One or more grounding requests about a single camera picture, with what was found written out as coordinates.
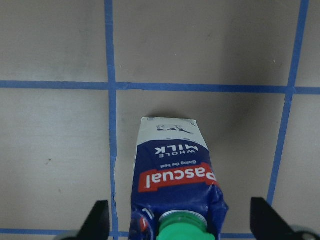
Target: vertical blue line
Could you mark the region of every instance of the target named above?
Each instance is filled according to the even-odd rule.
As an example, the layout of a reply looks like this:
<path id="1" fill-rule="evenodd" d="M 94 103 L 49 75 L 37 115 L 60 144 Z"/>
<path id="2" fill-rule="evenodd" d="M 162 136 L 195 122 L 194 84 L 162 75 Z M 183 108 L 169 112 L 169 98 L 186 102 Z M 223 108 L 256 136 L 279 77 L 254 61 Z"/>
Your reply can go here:
<path id="1" fill-rule="evenodd" d="M 110 182 L 111 182 L 111 211 L 112 232 L 118 233 L 118 215 L 116 207 L 116 182 L 115 167 L 117 159 L 117 91 L 116 91 L 116 68 L 114 48 L 114 20 L 113 1 L 104 1 L 105 12 L 105 41 L 106 41 L 106 63 L 108 70 L 109 86 L 109 141 L 110 141 Z"/>
<path id="2" fill-rule="evenodd" d="M 289 88 L 289 91 L 285 94 L 285 100 L 284 100 L 285 102 L 284 102 L 283 112 L 281 117 L 280 130 L 279 130 L 278 140 L 277 140 L 275 154 L 274 154 L 274 161 L 273 161 L 273 167 L 271 172 L 268 195 L 266 199 L 270 205 L 272 205 L 275 197 L 279 169 L 280 169 L 280 164 L 281 164 L 281 159 L 282 159 L 282 154 L 283 154 L 285 139 L 287 134 L 287 128 L 289 123 L 292 98 L 293 98 L 293 95 L 296 93 L 295 84 L 297 80 L 302 43 L 304 39 L 308 5 L 309 5 L 309 0 L 301 0 L 299 18 L 298 18 L 298 23 L 296 28 L 293 54 L 292 54 L 292 60 L 291 60 L 290 74 L 289 74 L 288 85 L 287 85 Z"/>

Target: green bottle cap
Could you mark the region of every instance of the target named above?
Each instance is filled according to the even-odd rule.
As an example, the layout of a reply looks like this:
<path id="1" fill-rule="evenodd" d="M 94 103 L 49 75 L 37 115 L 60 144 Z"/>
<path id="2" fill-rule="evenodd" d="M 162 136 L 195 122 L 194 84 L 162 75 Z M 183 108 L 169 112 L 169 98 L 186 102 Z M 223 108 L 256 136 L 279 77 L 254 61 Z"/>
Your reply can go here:
<path id="1" fill-rule="evenodd" d="M 194 211 L 168 211 L 160 217 L 159 223 L 156 240 L 216 240 L 207 233 L 206 219 Z"/>

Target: tiled floor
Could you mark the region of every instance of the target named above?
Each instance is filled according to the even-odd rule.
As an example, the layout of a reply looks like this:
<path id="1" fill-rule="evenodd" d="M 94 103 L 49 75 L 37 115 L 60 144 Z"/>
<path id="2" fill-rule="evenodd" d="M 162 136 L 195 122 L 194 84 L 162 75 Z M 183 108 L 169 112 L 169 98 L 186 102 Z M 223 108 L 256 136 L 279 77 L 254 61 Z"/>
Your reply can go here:
<path id="1" fill-rule="evenodd" d="M 230 207 L 224 239 L 253 238 L 251 197 L 320 232 L 320 2 L 299 68 L 307 0 L 111 3 L 1 3 L 0 240 L 79 229 L 104 199 L 127 239 L 144 116 L 197 120 Z"/>

